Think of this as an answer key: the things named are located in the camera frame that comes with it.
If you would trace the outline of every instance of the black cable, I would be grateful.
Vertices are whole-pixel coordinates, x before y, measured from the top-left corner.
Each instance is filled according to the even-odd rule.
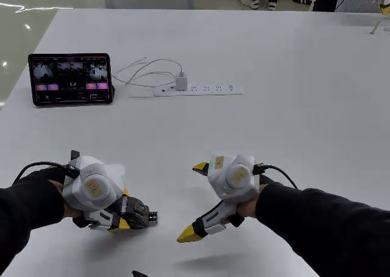
[[[346,0],[342,0],[342,1],[340,2],[340,4],[335,8],[335,11],[342,5],[342,3],[343,3],[344,1],[346,1]]]
[[[273,166],[273,165],[255,165],[254,168],[253,168],[253,174],[254,175],[258,175],[258,174],[262,174],[264,173],[267,169],[273,169],[273,170],[277,170],[279,171],[282,175],[284,175],[286,177],[286,179],[288,179],[288,181],[292,184],[292,186],[295,188],[295,189],[298,189],[297,185],[295,184],[295,182],[288,176],[287,173],[285,173],[282,169],[280,169],[279,167],[276,167],[276,166]]]
[[[30,167],[33,167],[33,166],[39,166],[39,165],[49,165],[49,166],[54,166],[54,167],[59,167],[59,168],[62,168],[66,171],[66,173],[69,173],[69,168],[67,165],[61,165],[61,164],[58,164],[58,163],[54,163],[54,162],[46,162],[46,161],[42,161],[42,162],[34,162],[34,163],[31,163],[27,166],[25,166],[18,174],[18,176],[16,177],[15,181],[13,182],[13,184],[16,184],[20,178],[22,177],[23,173],[26,172],[27,169],[29,169]]]

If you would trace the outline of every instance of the white charger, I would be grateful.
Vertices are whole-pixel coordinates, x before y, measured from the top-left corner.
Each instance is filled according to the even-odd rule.
[[[180,72],[175,78],[175,90],[176,91],[187,91],[188,88],[188,78],[183,71]]]

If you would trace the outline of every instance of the shiny floor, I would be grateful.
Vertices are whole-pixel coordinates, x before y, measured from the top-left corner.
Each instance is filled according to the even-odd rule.
[[[239,0],[196,0],[196,9],[246,10]],[[58,9],[104,8],[104,0],[0,0],[0,109]],[[277,10],[308,10],[280,0]]]

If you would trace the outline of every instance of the beige label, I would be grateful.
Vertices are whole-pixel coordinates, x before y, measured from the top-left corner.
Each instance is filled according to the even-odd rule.
[[[246,170],[244,167],[241,167],[236,172],[236,174],[233,175],[232,182],[234,183],[235,186],[239,186],[244,180],[245,176],[246,176]]]
[[[215,167],[214,167],[214,169],[215,170],[221,169],[223,166],[224,166],[224,156],[218,156],[215,159]]]
[[[96,199],[103,195],[103,192],[101,188],[99,187],[98,182],[95,179],[91,179],[90,181],[86,182],[84,186],[87,188],[89,191],[92,199]]]

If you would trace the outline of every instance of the black sweater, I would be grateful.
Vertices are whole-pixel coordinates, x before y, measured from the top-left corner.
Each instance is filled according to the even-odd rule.
[[[24,248],[31,229],[59,222],[63,213],[63,198],[48,181],[0,189],[0,273]],[[256,216],[321,277],[390,275],[390,212],[273,183],[262,191]]]

